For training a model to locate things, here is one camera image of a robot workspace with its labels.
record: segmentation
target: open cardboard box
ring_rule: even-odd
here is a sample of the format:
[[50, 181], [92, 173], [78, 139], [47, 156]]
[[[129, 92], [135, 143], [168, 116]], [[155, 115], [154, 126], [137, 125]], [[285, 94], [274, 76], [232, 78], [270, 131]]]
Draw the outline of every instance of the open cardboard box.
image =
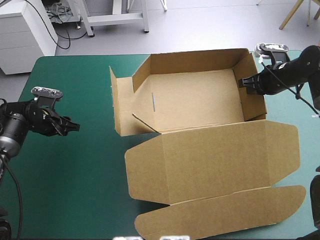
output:
[[272, 187], [299, 168], [298, 131], [265, 120], [264, 97], [238, 88], [256, 73], [247, 49], [152, 54], [129, 77], [110, 69], [116, 131], [161, 133], [125, 154], [130, 196], [169, 205], [136, 218], [142, 237], [201, 239], [300, 207], [303, 186]]

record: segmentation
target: green table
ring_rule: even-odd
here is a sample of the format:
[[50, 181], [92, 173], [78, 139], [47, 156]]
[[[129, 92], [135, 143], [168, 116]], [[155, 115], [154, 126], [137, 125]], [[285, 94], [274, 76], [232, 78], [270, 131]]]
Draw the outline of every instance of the green table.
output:
[[[290, 52], [292, 58], [299, 51]], [[56, 56], [40, 58], [21, 94], [33, 97], [35, 86], [64, 92], [56, 110], [81, 125], [67, 137], [45, 137], [30, 132], [20, 155], [10, 165], [22, 190], [23, 238], [110, 239], [134, 236], [138, 214], [163, 205], [134, 200], [128, 194], [124, 153], [154, 134], [120, 137], [114, 128], [109, 66], [118, 77], [130, 76], [148, 55]], [[302, 95], [311, 101], [308, 86]], [[269, 120], [299, 128], [301, 167], [278, 186], [304, 185], [309, 189], [320, 165], [320, 121], [289, 91], [267, 96]], [[0, 204], [9, 211], [15, 236], [18, 200], [7, 174], [0, 188]], [[296, 214], [273, 225], [225, 234], [218, 238], [290, 239], [314, 231], [309, 195]]]

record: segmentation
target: wooden chair leg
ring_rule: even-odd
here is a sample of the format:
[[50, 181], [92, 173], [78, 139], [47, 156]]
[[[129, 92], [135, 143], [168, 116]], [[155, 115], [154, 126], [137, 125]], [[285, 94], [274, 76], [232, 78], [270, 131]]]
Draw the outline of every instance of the wooden chair leg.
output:
[[314, 15], [314, 19], [317, 20], [320, 17], [320, 8], [319, 10], [316, 12], [316, 14]]
[[298, 0], [296, 1], [295, 5], [293, 6], [293, 8], [291, 9], [291, 11], [289, 12], [288, 16], [286, 16], [285, 20], [283, 21], [283, 23], [281, 24], [281, 26], [279, 27], [280, 30], [284, 29], [284, 27], [287, 25], [287, 23], [290, 21], [290, 19], [292, 18], [292, 16], [295, 14], [295, 12], [298, 10], [298, 8], [300, 7], [300, 5], [304, 2], [304, 0]]

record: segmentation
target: black cable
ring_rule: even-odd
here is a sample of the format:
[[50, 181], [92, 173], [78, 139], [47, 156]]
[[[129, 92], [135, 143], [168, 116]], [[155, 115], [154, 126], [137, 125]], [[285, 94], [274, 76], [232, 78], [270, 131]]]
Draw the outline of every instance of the black cable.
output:
[[3, 101], [3, 104], [5, 105], [4, 112], [6, 112], [8, 103], [4, 98], [0, 98], [0, 100]]
[[264, 67], [264, 69], [268, 70], [275, 77], [275, 79], [277, 79], [286, 89], [288, 89], [291, 93], [293, 93], [297, 97], [297, 99], [301, 99], [305, 104], [307, 104], [312, 109], [312, 111], [315, 112], [315, 114], [319, 115], [318, 111], [307, 100], [305, 100], [302, 96], [300, 96], [298, 93], [293, 91], [290, 87], [288, 87], [283, 81], [281, 81], [280, 78], [278, 78], [263, 62], [261, 64]]
[[[52, 19], [52, 18], [57, 18], [57, 19], [59, 19], [59, 20], [61, 21], [61, 19], [59, 18], [59, 16], [56, 15], [56, 14], [54, 14], [53, 12], [47, 11], [46, 13], [47, 13], [47, 14], [52, 14], [52, 16], [50, 16], [50, 19]], [[82, 39], [82, 38], [87, 34], [87, 32], [85, 32], [83, 35], [81, 35], [81, 36], [79, 36], [79, 37], [65, 37], [65, 36], [60, 35], [60, 34], [57, 33], [57, 32], [56, 32], [56, 34], [57, 34], [59, 37], [63, 38], [63, 39], [77, 40], [77, 39]]]
[[68, 39], [69, 39], [69, 45], [68, 45], [68, 47], [60, 46], [60, 45], [55, 41], [55, 39], [52, 37], [51, 32], [49, 31], [49, 29], [48, 29], [48, 27], [47, 27], [47, 25], [46, 25], [46, 23], [45, 23], [45, 20], [42, 18], [41, 14], [40, 14], [39, 11], [36, 9], [36, 7], [35, 7], [31, 2], [29, 2], [28, 0], [25, 0], [25, 1], [26, 1], [28, 4], [30, 4], [30, 6], [33, 7], [33, 9], [36, 11], [36, 13], [40, 16], [40, 18], [41, 18], [41, 20], [42, 20], [42, 22], [43, 22], [46, 30], [48, 31], [48, 33], [49, 33], [51, 39], [54, 41], [54, 43], [55, 43], [59, 48], [61, 48], [61, 49], [65, 49], [65, 50], [66, 50], [66, 49], [69, 49], [70, 46], [71, 46], [71, 40], [70, 40], [70, 35], [69, 35], [68, 29], [65, 27], [65, 31], [66, 31], [66, 34], [68, 35]]
[[[69, 39], [68, 37], [61, 36], [61, 35], [60, 35], [59, 33], [57, 33], [57, 32], [56, 32], [56, 34], [57, 34], [59, 37], [63, 38], [63, 39]], [[71, 40], [82, 39], [86, 34], [87, 34], [87, 32], [85, 32], [82, 36], [79, 36], [79, 37], [71, 37], [70, 39], [71, 39]]]
[[12, 172], [11, 168], [9, 167], [9, 165], [7, 164], [6, 160], [1, 157], [0, 158], [1, 161], [3, 162], [5, 168], [8, 170], [8, 172], [10, 173], [14, 183], [15, 183], [15, 186], [16, 186], [16, 190], [18, 192], [18, 198], [19, 198], [19, 208], [20, 208], [20, 214], [19, 214], [19, 227], [18, 227], [18, 232], [17, 232], [17, 235], [16, 235], [16, 240], [20, 240], [20, 235], [21, 235], [21, 229], [22, 229], [22, 222], [23, 222], [23, 203], [22, 203], [22, 194], [21, 194], [21, 189], [20, 189], [20, 186], [19, 186], [19, 182], [16, 178], [16, 176], [14, 175], [14, 173]]

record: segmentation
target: gray floor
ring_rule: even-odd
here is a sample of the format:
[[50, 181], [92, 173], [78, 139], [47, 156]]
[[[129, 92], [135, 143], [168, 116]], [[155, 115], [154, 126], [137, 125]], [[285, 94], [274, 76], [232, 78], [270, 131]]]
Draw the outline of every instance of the gray floor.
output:
[[[143, 32], [142, 23], [95, 27], [95, 37], [73, 40], [71, 48], [58, 48], [56, 55], [116, 55], [148, 54], [176, 51], [248, 48], [256, 43], [287, 44], [291, 50], [303, 50], [320, 40], [320, 20], [311, 20], [307, 27], [306, 0], [284, 30], [279, 25], [296, 0], [167, 0], [164, 12], [159, 0], [148, 0], [150, 32]], [[109, 14], [111, 0], [86, 0], [92, 15]], [[132, 11], [138, 11], [136, 0]], [[318, 6], [312, 3], [311, 16]], [[70, 24], [70, 35], [80, 36], [85, 28], [75, 30]], [[57, 31], [65, 35], [64, 29]], [[64, 39], [59, 43], [66, 46]], [[17, 101], [28, 79], [28, 74], [4, 75], [0, 71], [0, 98]]]

